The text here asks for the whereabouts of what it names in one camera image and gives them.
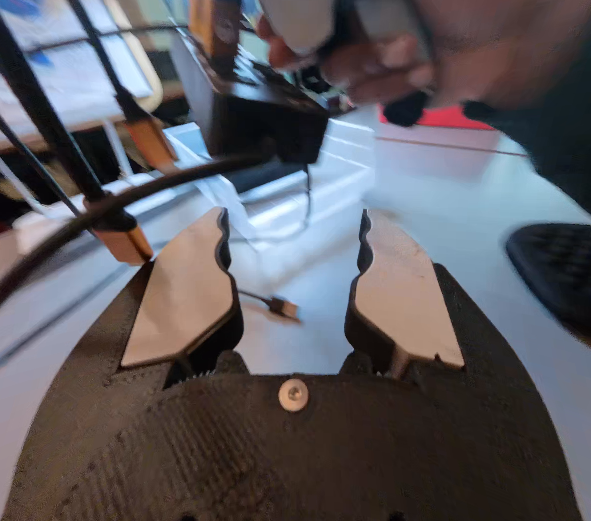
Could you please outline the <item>clear plastic bin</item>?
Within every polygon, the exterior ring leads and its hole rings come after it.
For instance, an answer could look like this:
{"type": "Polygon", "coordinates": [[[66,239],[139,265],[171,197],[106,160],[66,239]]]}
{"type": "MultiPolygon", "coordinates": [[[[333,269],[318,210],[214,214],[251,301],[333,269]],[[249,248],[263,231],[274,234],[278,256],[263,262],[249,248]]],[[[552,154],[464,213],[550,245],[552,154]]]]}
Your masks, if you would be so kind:
{"type": "MultiPolygon", "coordinates": [[[[195,122],[164,130],[179,168],[211,161],[195,122]]],[[[320,155],[307,168],[272,160],[190,183],[213,205],[227,209],[239,240],[263,249],[303,234],[307,227],[356,204],[375,180],[373,130],[338,120],[329,121],[320,155]]],[[[138,200],[126,210],[147,215],[188,192],[177,185],[138,200]]]]}

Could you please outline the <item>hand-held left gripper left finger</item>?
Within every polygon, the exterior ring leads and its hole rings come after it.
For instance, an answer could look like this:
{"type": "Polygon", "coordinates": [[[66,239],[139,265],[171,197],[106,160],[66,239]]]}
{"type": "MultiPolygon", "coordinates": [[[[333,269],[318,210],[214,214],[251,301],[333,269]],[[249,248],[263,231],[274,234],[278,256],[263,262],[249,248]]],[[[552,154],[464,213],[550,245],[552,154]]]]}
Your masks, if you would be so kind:
{"type": "Polygon", "coordinates": [[[172,238],[154,261],[121,367],[134,369],[179,357],[212,369],[244,331],[229,272],[229,217],[214,207],[172,238]]]}

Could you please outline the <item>grey usb hub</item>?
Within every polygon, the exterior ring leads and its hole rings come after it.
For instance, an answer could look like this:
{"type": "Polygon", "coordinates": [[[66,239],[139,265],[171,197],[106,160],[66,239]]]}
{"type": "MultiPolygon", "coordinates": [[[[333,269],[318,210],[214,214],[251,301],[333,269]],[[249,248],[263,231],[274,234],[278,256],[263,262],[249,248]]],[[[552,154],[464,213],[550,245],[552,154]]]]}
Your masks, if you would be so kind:
{"type": "Polygon", "coordinates": [[[271,141],[284,163],[316,163],[329,123],[327,108],[243,47],[218,73],[196,39],[178,30],[171,58],[212,156],[242,154],[271,141]]]}

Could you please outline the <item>red plastic bin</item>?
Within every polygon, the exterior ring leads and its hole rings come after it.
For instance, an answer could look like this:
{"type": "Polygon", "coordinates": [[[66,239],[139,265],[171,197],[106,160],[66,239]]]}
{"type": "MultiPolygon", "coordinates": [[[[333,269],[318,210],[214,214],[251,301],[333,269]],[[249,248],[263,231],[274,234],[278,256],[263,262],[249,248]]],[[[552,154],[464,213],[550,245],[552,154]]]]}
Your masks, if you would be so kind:
{"type": "Polygon", "coordinates": [[[414,126],[441,127],[454,129],[470,129],[494,131],[495,129],[483,122],[471,120],[464,116],[459,106],[448,106],[423,111],[418,123],[414,126]]]}

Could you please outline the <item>person's right hand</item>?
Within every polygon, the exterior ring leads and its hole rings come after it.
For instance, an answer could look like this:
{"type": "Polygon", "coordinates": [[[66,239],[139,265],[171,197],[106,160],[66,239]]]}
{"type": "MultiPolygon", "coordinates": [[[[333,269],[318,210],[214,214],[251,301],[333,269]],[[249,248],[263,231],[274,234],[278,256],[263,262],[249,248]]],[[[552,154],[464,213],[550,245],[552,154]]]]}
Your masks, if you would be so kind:
{"type": "Polygon", "coordinates": [[[590,0],[414,1],[431,31],[431,61],[420,61],[409,35],[346,45],[318,62],[291,51],[266,18],[257,31],[270,45],[272,66],[318,64],[356,104],[430,90],[435,106],[482,102],[503,109],[535,102],[568,70],[590,17],[590,0]]]}

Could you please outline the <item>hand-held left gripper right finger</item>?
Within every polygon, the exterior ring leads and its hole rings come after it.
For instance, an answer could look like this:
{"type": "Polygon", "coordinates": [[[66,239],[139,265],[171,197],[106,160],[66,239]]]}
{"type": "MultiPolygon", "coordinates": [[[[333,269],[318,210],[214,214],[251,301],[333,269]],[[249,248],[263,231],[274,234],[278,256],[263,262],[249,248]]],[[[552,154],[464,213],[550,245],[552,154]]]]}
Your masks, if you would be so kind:
{"type": "Polygon", "coordinates": [[[402,379],[414,365],[465,369],[432,260],[381,211],[362,213],[357,268],[344,334],[373,374],[402,379]]]}

